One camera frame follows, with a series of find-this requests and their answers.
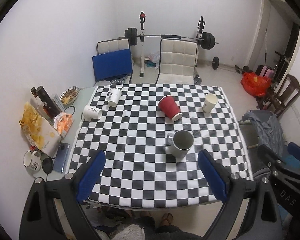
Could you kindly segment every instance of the white chair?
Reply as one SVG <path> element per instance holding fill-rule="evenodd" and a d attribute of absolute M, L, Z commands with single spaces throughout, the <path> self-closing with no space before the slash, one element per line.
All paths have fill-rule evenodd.
<path fill-rule="evenodd" d="M 196 54 L 195 42 L 161 39 L 159 75 L 156 83 L 193 85 Z"/>
<path fill-rule="evenodd" d="M 124 38 L 124 39 L 113 39 L 113 40 L 108 40 L 108 41 L 99 41 L 97 43 L 97 55 L 100 54 L 105 54 L 113 51 L 118 51 L 122 49 L 129 49 L 129 40 Z M 131 79 L 131 75 L 127 77 L 125 80 L 124 84 L 129 84 Z M 104 85 L 110 85 L 110 81 L 98 81 L 94 86 L 104 86 Z"/>

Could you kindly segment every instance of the blue smartphone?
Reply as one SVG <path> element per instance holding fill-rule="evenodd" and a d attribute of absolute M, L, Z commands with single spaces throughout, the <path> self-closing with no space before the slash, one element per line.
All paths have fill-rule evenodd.
<path fill-rule="evenodd" d="M 57 172 L 63 172 L 63 169 L 66 164 L 66 158 L 68 155 L 70 144 L 68 143 L 60 143 L 56 158 L 53 164 L 53 170 Z"/>

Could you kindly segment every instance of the blue board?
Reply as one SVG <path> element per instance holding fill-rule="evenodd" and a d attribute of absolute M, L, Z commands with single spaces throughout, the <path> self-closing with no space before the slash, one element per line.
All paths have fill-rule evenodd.
<path fill-rule="evenodd" d="M 108 52 L 92 57 L 96 81 L 132 73 L 130 49 Z"/>

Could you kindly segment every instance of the red paper cup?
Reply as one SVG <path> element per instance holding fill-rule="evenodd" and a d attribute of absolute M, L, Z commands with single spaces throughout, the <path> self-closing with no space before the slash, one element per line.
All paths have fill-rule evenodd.
<path fill-rule="evenodd" d="M 182 117 L 180 108 L 171 95 L 161 98 L 158 106 L 173 122 Z"/>

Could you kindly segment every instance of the plate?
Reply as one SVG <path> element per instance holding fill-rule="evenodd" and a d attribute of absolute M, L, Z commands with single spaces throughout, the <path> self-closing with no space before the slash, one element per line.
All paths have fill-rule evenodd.
<path fill-rule="evenodd" d="M 62 92 L 60 95 L 61 102 L 66 106 L 72 103 L 78 96 L 80 88 L 78 87 L 70 87 Z"/>

